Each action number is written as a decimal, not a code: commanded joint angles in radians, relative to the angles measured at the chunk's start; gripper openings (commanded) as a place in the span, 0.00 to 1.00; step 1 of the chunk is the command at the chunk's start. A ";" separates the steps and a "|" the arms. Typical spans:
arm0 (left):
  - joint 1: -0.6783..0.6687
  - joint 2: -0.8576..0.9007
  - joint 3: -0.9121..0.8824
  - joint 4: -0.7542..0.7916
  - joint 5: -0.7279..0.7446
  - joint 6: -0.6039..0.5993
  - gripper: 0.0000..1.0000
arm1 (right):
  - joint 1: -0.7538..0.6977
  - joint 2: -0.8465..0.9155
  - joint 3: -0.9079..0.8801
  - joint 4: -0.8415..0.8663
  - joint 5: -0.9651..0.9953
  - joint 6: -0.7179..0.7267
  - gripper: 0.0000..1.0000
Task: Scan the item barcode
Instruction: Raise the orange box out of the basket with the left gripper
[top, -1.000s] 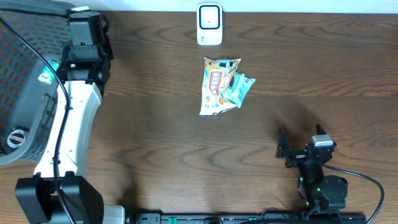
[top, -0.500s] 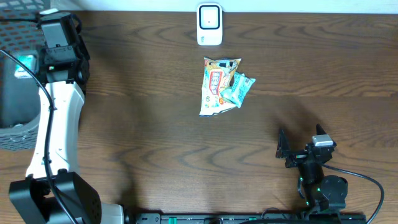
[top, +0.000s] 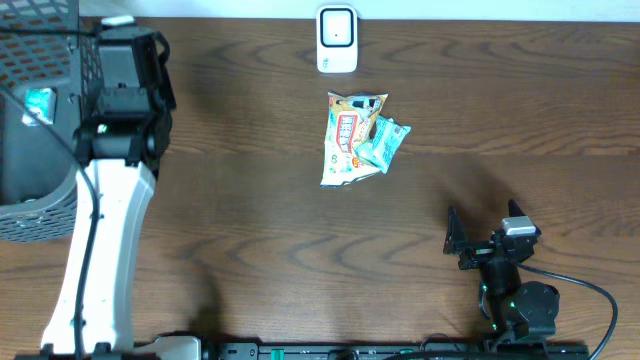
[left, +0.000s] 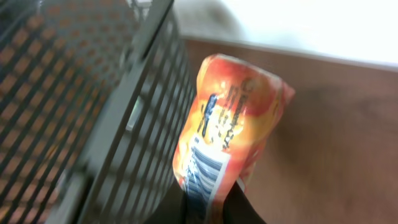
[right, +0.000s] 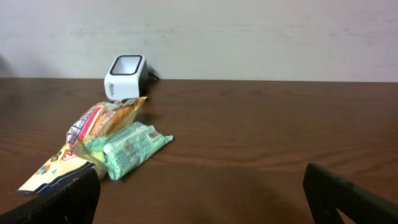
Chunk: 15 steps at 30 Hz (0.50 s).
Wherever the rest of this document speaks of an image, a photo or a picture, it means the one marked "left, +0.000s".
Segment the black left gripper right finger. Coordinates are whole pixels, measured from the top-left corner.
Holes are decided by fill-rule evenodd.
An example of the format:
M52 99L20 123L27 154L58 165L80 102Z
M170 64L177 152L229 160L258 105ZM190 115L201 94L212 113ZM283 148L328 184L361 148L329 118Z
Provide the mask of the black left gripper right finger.
M257 214L237 182L229 191L223 205L224 224L266 224Z

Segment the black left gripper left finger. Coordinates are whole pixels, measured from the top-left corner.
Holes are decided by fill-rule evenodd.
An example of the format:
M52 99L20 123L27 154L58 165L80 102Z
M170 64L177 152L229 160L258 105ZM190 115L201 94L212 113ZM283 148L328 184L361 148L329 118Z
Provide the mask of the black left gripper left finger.
M187 199L178 182L172 182L146 224L186 224Z

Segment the orange red snack packet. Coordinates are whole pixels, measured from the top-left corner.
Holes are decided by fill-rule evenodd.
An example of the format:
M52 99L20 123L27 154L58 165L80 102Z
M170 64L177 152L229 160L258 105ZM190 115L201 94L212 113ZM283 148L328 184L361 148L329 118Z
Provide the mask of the orange red snack packet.
M187 222L223 222L227 195L233 185L249 183L294 94L281 77L244 60L204 59L172 163L187 197Z

